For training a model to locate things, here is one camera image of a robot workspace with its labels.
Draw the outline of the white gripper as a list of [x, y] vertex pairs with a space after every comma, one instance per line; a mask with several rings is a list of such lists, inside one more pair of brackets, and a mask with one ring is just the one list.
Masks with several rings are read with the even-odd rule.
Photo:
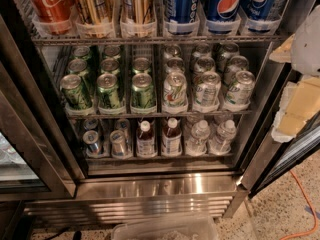
[[[277, 63], [290, 63], [304, 75], [320, 76], [320, 5], [269, 56]], [[271, 136], [279, 143], [289, 142], [307, 121], [320, 111], [320, 78], [303, 76], [298, 83], [288, 82], [283, 89]]]

